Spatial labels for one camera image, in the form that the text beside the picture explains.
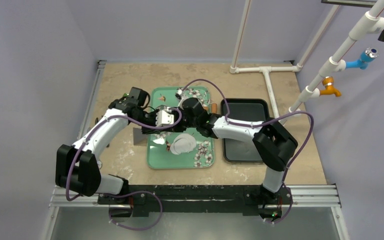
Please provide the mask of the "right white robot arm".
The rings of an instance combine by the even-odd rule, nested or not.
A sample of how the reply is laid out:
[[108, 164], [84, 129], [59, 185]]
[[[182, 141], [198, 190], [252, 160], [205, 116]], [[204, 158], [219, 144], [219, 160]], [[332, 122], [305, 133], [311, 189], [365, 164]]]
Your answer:
[[213, 139], [231, 139], [252, 144], [266, 165], [260, 196], [268, 204], [280, 198], [280, 189], [289, 160], [297, 147], [297, 140], [277, 120], [232, 121], [224, 115], [209, 113], [197, 98], [187, 98], [178, 104], [180, 122], [173, 129], [182, 132], [194, 128], [202, 136]]

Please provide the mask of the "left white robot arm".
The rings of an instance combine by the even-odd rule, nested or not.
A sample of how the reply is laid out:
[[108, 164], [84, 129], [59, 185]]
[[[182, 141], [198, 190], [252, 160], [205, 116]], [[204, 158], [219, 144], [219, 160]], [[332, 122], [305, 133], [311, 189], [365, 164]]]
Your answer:
[[55, 184], [65, 188], [68, 201], [74, 200], [71, 191], [87, 197], [109, 194], [118, 205], [128, 201], [129, 191], [123, 187], [126, 179], [102, 174], [98, 160], [113, 138], [129, 123], [155, 125], [155, 117], [145, 111], [150, 100], [148, 92], [132, 87], [127, 95], [109, 104], [104, 115], [85, 136], [71, 145], [63, 144], [58, 148]]

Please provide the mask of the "metal scraper wooden handle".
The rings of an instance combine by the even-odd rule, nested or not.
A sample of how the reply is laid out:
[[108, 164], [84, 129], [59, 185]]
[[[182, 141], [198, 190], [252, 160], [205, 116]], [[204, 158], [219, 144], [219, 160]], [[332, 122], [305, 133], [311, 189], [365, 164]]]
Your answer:
[[132, 136], [133, 136], [133, 145], [134, 146], [144, 146], [147, 143], [148, 135], [142, 133], [142, 130], [140, 128], [134, 127], [132, 129]]

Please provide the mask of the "green floral tray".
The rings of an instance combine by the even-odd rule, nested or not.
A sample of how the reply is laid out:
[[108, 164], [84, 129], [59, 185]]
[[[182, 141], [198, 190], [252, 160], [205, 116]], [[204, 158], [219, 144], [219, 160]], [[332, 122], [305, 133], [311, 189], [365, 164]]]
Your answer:
[[[152, 91], [150, 107], [158, 109], [164, 105], [177, 107], [178, 99], [175, 94], [183, 87], [159, 87]], [[203, 106], [209, 106], [211, 95], [204, 86], [192, 86], [186, 88], [183, 96], [197, 98]], [[174, 139], [180, 134], [190, 134], [196, 139], [196, 147], [189, 153], [175, 155], [169, 148]], [[195, 128], [188, 128], [184, 132], [160, 132], [148, 135], [147, 139], [147, 164], [153, 169], [192, 169], [210, 167], [215, 160], [214, 140], [202, 136]]]

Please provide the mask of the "wooden rolling pin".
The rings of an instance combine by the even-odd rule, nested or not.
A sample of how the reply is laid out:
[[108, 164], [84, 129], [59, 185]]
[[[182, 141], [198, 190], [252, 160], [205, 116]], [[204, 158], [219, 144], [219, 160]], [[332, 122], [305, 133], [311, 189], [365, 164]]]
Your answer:
[[210, 105], [204, 106], [204, 109], [211, 114], [216, 114], [218, 106], [216, 103], [211, 103]]

